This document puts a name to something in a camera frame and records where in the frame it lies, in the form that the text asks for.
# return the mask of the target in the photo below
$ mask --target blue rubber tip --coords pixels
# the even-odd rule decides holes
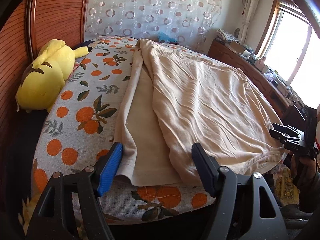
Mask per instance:
[[[99,186],[97,188],[98,196],[101,197],[105,192],[109,191],[113,178],[117,172],[122,158],[122,144],[118,143],[111,154],[101,174]]]

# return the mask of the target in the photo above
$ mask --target bed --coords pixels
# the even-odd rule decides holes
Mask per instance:
[[[100,36],[89,45],[93,47],[92,51],[70,75],[43,125],[31,172],[30,202],[33,205],[54,172],[61,171],[64,175],[77,173],[108,153],[115,140],[117,118],[132,78],[137,42],[130,37]],[[227,66],[181,46],[157,46],[167,51],[190,54],[220,67]],[[266,100],[265,106],[272,109]],[[267,160],[271,167],[275,166],[272,173],[279,172],[277,164],[285,156],[282,151],[277,153],[276,159]],[[76,194],[73,202],[76,219],[81,223]],[[108,224],[125,225],[183,214],[209,206],[214,199],[201,186],[187,187],[181,183],[162,186],[160,183],[138,187],[116,179],[100,203]],[[27,227],[28,221],[25,220],[24,229]]]

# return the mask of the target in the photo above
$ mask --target dresser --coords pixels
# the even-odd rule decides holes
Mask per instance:
[[[263,74],[257,68],[241,58],[239,55],[235,54],[224,44],[215,40],[211,44],[208,56],[235,68],[240,68],[265,96],[278,116],[280,118],[282,117],[289,107],[289,102],[271,82],[265,79]]]

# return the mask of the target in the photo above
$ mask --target yellow plush toy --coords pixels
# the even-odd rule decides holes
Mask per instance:
[[[26,111],[47,109],[50,112],[73,70],[75,58],[88,53],[88,47],[72,50],[61,40],[46,43],[22,75],[16,94],[18,105]]]

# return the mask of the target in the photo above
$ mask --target white curtain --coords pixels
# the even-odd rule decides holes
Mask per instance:
[[[258,2],[259,0],[245,0],[244,15],[242,18],[242,25],[238,36],[240,44],[245,43],[245,40],[247,38],[248,27],[256,11]]]

